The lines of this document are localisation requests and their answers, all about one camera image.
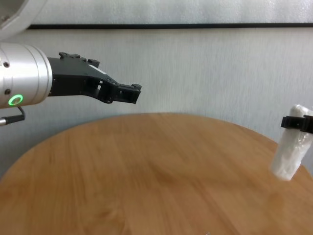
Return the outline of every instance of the black bracket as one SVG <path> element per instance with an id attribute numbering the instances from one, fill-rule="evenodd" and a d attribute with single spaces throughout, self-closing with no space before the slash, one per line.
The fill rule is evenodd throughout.
<path id="1" fill-rule="evenodd" d="M 313 134 L 313 116 L 304 115 L 303 118 L 291 116 L 283 117 L 281 127 L 298 129 Z"/>
<path id="2" fill-rule="evenodd" d="M 98 69 L 100 62 L 78 54 L 60 52 L 60 59 L 48 58 L 53 74 L 49 96 L 86 95 L 105 103 L 136 103 L 141 86 L 119 84 Z"/>

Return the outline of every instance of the green led ring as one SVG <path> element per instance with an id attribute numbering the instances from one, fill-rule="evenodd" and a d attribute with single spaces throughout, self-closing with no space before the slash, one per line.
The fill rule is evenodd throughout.
<path id="1" fill-rule="evenodd" d="M 11 106 L 17 105 L 23 101 L 23 96 L 21 94 L 16 94 L 9 99 L 8 104 Z"/>

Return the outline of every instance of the white object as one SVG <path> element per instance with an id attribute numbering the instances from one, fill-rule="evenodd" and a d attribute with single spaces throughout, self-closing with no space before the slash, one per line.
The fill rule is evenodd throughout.
<path id="1" fill-rule="evenodd" d="M 47 0 L 0 0 L 0 41 L 29 27 Z"/>
<path id="2" fill-rule="evenodd" d="M 313 116 L 313 111 L 301 105 L 290 110 L 290 116 Z M 272 173 L 281 180 L 291 180 L 313 142 L 313 134 L 297 129 L 285 129 L 271 164 Z"/>

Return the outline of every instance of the plastic bag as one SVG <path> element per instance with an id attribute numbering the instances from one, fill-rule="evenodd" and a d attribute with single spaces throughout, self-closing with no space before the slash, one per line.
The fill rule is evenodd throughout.
<path id="1" fill-rule="evenodd" d="M 290 116 L 313 116 L 313 111 L 301 105 L 290 110 Z M 285 129 L 270 166 L 272 173 L 281 180 L 291 180 L 313 142 L 313 134 L 297 129 Z"/>

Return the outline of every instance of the round wooden table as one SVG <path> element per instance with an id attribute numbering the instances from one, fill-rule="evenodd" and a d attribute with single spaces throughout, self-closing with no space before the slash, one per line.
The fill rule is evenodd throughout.
<path id="1" fill-rule="evenodd" d="M 251 130 L 190 115 L 78 126 L 1 179 L 0 234 L 313 234 L 313 179 L 303 167 L 276 179 L 275 149 Z"/>

